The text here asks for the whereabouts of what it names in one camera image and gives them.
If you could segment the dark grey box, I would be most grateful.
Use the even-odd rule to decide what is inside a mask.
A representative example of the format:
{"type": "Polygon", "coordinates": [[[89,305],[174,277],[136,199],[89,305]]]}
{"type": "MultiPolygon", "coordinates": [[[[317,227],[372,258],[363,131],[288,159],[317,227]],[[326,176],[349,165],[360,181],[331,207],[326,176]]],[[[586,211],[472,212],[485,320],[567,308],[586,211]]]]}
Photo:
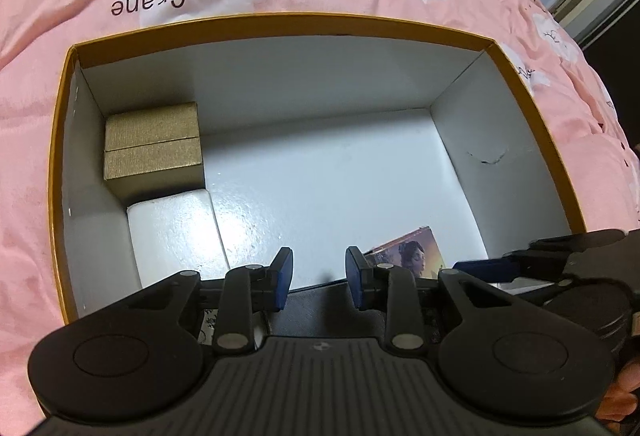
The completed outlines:
{"type": "Polygon", "coordinates": [[[360,312],[345,281],[294,290],[284,308],[268,317],[271,335],[290,338],[379,338],[384,317],[377,310],[360,312]]]}

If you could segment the portrait photo card box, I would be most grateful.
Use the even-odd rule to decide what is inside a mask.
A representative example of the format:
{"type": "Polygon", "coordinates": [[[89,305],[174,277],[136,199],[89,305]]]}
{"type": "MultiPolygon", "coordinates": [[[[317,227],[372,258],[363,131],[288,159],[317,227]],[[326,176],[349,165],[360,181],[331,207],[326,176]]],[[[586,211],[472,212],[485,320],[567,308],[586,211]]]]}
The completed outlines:
{"type": "Polygon", "coordinates": [[[436,279],[445,268],[433,231],[421,227],[404,236],[372,248],[364,257],[375,265],[408,269],[416,278],[436,279]]]}

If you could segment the white rectangular box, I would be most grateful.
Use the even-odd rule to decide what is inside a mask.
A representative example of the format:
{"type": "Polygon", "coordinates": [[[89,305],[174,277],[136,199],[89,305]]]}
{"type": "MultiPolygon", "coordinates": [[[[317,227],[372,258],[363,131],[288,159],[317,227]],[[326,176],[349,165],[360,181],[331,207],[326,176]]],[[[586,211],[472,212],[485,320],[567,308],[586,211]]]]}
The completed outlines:
{"type": "Polygon", "coordinates": [[[230,269],[205,189],[136,203],[127,218],[142,286],[182,270],[209,280],[224,278],[230,269]]]}

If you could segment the gold gift box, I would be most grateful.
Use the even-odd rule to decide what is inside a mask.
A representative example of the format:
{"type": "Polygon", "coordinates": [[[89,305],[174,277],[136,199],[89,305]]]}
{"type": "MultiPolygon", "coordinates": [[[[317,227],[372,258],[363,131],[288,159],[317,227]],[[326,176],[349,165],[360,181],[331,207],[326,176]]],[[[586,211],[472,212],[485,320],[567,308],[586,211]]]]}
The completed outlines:
{"type": "Polygon", "coordinates": [[[198,106],[188,102],[109,116],[103,179],[126,205],[203,188],[198,106]]]}

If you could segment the orange cardboard storage box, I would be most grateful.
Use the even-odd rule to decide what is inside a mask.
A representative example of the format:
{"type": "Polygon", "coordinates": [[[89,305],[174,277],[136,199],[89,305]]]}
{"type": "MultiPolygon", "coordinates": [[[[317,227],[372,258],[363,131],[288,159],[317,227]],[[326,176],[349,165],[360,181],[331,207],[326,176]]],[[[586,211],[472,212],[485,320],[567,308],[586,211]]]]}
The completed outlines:
{"type": "Polygon", "coordinates": [[[63,318],[160,280],[134,255],[130,198],[103,178],[115,114],[198,108],[224,266],[294,252],[296,288],[346,248],[427,226],[447,264],[586,229],[533,96],[491,38],[354,14],[247,14],[73,45],[56,98],[48,223],[63,318]]]}

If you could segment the pink cloud print duvet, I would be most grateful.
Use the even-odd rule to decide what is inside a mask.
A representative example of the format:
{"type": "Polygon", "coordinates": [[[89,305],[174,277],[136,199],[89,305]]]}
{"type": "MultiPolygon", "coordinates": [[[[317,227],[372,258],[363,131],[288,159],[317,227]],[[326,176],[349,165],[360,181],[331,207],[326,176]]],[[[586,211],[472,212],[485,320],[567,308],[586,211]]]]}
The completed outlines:
{"type": "Polygon", "coordinates": [[[3,434],[25,434],[41,421],[26,362],[40,338],[62,324],[46,194],[67,49],[157,23],[276,11],[373,14],[493,38],[534,96],[588,228],[638,227],[638,158],[599,75],[541,0],[1,0],[3,434]]]}

